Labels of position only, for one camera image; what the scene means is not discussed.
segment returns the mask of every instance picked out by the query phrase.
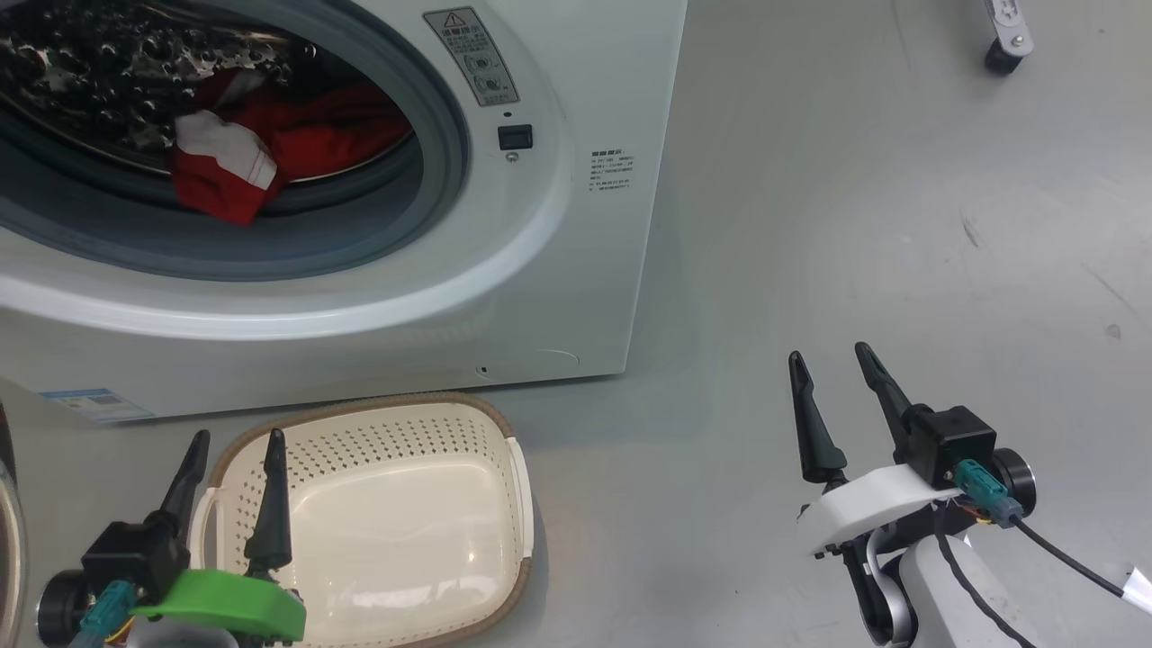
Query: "laundry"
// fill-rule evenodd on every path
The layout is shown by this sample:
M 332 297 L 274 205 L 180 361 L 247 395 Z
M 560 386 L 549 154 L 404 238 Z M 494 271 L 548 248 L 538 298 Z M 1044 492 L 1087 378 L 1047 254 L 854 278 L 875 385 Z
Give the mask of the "laundry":
M 172 178 L 180 201 L 236 225 L 291 181 L 344 171 L 411 126 L 370 82 L 298 103 L 259 71 L 227 69 L 199 84 L 195 112 L 176 118 Z

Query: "green mount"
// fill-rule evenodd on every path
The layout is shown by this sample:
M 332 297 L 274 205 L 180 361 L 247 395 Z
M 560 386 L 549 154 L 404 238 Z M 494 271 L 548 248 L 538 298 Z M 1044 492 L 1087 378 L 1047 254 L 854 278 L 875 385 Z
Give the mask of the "green mount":
M 278 641 L 304 639 L 304 604 L 279 585 L 219 570 L 184 570 L 162 603 L 131 610 Z

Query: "white plastic basket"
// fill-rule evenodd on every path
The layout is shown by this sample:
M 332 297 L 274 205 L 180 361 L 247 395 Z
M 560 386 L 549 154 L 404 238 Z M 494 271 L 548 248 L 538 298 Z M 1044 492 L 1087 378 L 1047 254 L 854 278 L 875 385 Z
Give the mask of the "white plastic basket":
M 225 451 L 192 517 L 192 566 L 215 513 L 218 568 L 243 573 L 267 435 L 285 432 L 293 562 L 309 648 L 441 645 L 495 625 L 531 573 L 532 497 L 503 416 L 465 394 L 325 407 Z

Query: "concrete floor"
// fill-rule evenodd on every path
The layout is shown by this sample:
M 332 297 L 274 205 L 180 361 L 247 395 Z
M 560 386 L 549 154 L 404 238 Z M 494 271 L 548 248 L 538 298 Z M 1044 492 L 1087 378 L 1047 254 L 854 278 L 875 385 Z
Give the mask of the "concrete floor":
M 890 453 L 861 339 L 1030 461 L 1034 528 L 1152 571 L 1152 3 L 1024 5 L 1037 51 L 1007 81 L 978 0 L 694 5 L 628 372 L 482 392 L 543 526 L 525 600 L 468 646 L 869 646 L 843 568 L 793 542 L 819 488 L 785 364 L 804 352 L 858 476 Z M 196 429 L 219 451 L 274 415 L 97 428 L 0 398 L 36 588 L 154 506 Z M 1049 647 L 1146 645 L 1152 620 L 1022 535 L 973 543 Z

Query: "black cable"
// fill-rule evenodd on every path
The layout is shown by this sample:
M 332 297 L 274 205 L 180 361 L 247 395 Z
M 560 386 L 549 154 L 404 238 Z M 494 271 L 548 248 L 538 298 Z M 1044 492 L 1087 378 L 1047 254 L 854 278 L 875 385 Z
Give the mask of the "black cable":
M 1008 621 L 1003 620 L 1003 618 L 988 605 L 987 601 L 980 596 L 980 593 L 972 587 L 971 581 L 968 580 L 964 572 L 960 570 L 960 564 L 956 563 L 956 556 L 952 552 L 952 545 L 948 544 L 948 536 L 943 533 L 943 504 L 937 505 L 935 515 L 933 515 L 933 535 L 935 535 L 937 543 L 940 545 L 940 553 L 943 555 L 945 562 L 948 563 L 949 567 L 952 567 L 952 575 L 956 577 L 956 582 L 958 582 L 960 586 L 964 588 L 964 592 L 972 597 L 972 602 L 976 603 L 976 606 L 979 608 L 982 612 L 984 612 L 984 616 L 988 617 L 992 619 L 992 623 L 996 624 L 1000 632 L 1020 643 L 1021 648 L 1036 648 L 1036 645 L 1025 639 L 1023 634 L 1016 632 L 1014 627 L 1008 625 Z
M 1028 525 L 1025 525 L 1024 520 L 1021 520 L 1020 518 L 1013 515 L 1013 521 L 1016 523 L 1016 528 L 1018 528 L 1020 530 L 1024 532 L 1024 535 L 1026 535 L 1028 537 L 1032 538 L 1032 542 L 1039 544 L 1048 553 L 1052 553 L 1056 558 L 1060 558 L 1060 560 L 1063 564 L 1066 564 L 1069 567 L 1076 570 L 1077 572 L 1081 573 L 1081 575 L 1083 575 L 1087 580 L 1090 580 L 1090 581 L 1099 585 L 1100 587 L 1102 587 L 1104 589 L 1106 589 L 1108 592 L 1108 594 L 1112 594 L 1113 596 L 1116 596 L 1119 598 L 1123 598 L 1124 597 L 1124 590 L 1121 587 L 1115 586 L 1115 585 L 1108 582 L 1100 574 L 1093 572 L 1092 570 L 1085 567 L 1084 565 L 1081 565 L 1079 563 L 1076 562 L 1075 558 L 1073 558 L 1071 556 L 1069 556 L 1069 555 L 1064 553 L 1063 551 L 1056 549 L 1056 547 L 1054 544 L 1052 544 L 1047 540 L 1044 540 L 1044 537 L 1040 534 L 1036 533 L 1034 530 L 1032 530 L 1031 527 L 1029 527 Z

